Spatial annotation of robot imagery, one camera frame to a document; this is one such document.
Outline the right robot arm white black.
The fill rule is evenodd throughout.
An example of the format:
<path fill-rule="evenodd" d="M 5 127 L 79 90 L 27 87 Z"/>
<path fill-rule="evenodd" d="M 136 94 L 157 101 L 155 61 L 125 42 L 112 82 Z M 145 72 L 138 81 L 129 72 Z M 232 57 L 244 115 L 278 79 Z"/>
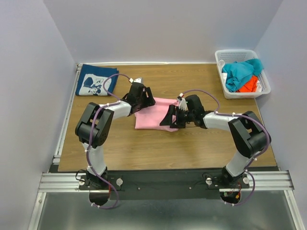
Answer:
<path fill-rule="evenodd" d="M 261 121 L 252 111 L 243 114 L 225 114 L 217 111 L 206 111 L 200 98 L 193 94 L 186 98 L 177 98 L 179 105 L 170 105 L 160 122 L 160 126 L 185 128 L 187 123 L 203 129 L 216 128 L 229 131 L 235 143 L 236 152 L 231 161 L 222 168 L 217 183 L 228 186 L 237 182 L 271 143 L 271 136 Z"/>

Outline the pink t-shirt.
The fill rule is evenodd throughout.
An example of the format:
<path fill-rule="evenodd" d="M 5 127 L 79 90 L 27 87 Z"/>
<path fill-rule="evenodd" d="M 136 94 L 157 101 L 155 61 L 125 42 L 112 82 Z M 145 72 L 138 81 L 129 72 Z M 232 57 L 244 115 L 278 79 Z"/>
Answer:
<path fill-rule="evenodd" d="M 157 97 L 154 97 L 154 100 L 155 105 L 143 108 L 134 114 L 136 117 L 135 129 L 178 131 L 178 128 L 171 128 L 170 125 L 160 125 L 168 112 L 169 105 L 178 105 L 177 100 Z"/>

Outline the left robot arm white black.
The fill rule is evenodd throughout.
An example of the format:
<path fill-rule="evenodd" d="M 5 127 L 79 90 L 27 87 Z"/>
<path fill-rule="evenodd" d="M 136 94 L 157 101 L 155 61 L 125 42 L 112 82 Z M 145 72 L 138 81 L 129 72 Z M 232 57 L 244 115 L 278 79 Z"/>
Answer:
<path fill-rule="evenodd" d="M 139 82 L 133 82 L 130 91 L 114 103 L 87 105 L 75 128 L 75 134 L 84 147 L 87 160 L 86 178 L 80 179 L 80 182 L 95 187 L 107 183 L 103 144 L 108 137 L 112 121 L 153 105 L 155 100 L 151 88 Z"/>

